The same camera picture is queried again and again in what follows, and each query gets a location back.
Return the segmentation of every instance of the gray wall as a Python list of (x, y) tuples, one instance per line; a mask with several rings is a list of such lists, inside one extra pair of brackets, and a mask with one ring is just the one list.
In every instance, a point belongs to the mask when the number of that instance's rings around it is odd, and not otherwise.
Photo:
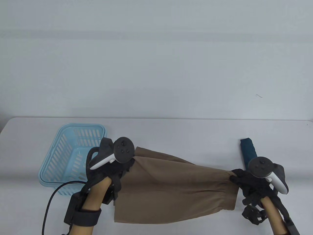
[(309, 0), (0, 1), (13, 116), (313, 119)]

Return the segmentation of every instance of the black glove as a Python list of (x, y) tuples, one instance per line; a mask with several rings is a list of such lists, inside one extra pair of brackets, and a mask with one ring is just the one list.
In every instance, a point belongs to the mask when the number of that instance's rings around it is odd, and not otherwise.
[(117, 161), (114, 161), (112, 163), (104, 164), (103, 166), (95, 170), (90, 170), (89, 162), (95, 152), (107, 156), (113, 154), (112, 140), (109, 138), (103, 138), (101, 140), (100, 147), (94, 147), (89, 151), (86, 159), (86, 175), (88, 181), (82, 188), (81, 192), (86, 193), (87, 190), (90, 189), (92, 186), (102, 181), (105, 177), (109, 177), (112, 180), (112, 184), (107, 190), (107, 193), (105, 194), (103, 200), (103, 203), (108, 204), (111, 200), (115, 200), (117, 198), (117, 193), (121, 190), (120, 178), (123, 177), (124, 174), (130, 170), (130, 167), (134, 164), (135, 160), (131, 158), (126, 163), (119, 163)]
[(269, 182), (264, 178), (257, 178), (251, 173), (242, 170), (232, 170), (237, 176), (230, 176), (229, 180), (238, 185), (242, 189), (242, 193), (245, 197), (242, 203), (246, 206), (249, 204), (259, 205), (262, 207), (260, 200), (266, 196), (269, 198), (277, 197), (275, 192), (269, 186)]

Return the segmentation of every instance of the brown cloth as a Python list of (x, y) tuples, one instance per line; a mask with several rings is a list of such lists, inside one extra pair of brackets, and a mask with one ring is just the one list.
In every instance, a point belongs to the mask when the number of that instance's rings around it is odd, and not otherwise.
[(231, 171), (140, 147), (134, 158), (121, 180), (115, 222), (165, 224), (235, 208), (238, 186), (229, 181)]

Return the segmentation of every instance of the wrist strap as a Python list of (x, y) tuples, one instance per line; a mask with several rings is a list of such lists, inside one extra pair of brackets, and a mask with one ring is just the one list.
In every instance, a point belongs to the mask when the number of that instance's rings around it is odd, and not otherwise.
[(81, 227), (92, 227), (98, 223), (101, 209), (98, 211), (79, 210), (75, 211), (72, 223)]

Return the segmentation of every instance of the blue plastic basket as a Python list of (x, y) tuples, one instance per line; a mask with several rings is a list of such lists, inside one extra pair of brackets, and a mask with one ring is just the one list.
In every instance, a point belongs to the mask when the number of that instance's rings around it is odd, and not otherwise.
[[(39, 182), (45, 187), (57, 188), (72, 180), (87, 181), (87, 154), (92, 147), (99, 146), (106, 136), (105, 127), (99, 124), (70, 123), (62, 126), (40, 167)], [(69, 184), (58, 193), (70, 196), (82, 187), (83, 184)]]

